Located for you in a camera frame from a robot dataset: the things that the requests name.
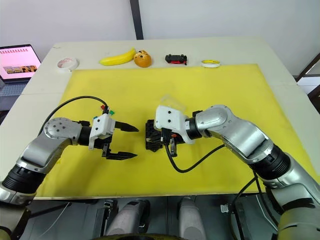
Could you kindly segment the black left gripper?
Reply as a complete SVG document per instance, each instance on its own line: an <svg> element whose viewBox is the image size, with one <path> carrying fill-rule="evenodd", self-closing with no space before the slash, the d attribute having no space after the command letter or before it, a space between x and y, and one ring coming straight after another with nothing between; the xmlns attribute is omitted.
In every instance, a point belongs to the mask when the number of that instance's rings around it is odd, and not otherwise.
<svg viewBox="0 0 320 240"><path fill-rule="evenodd" d="M110 148L115 127L123 132L139 132L140 130L133 125L120 121L96 121L95 122L95 146L102 149L102 156L108 160L123 161L137 157L131 152L119 151L112 153Z"/></svg>

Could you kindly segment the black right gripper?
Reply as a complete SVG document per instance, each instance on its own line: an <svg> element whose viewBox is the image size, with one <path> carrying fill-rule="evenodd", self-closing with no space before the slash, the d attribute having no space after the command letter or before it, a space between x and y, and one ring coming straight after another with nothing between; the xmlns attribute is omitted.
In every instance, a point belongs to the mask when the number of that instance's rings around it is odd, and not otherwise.
<svg viewBox="0 0 320 240"><path fill-rule="evenodd" d="M184 144L182 136L178 133L173 132L170 129L162 128L161 133L153 133L146 137L145 149L152 152L156 152L162 149L165 150L171 157L177 157L177 145Z"/></svg>

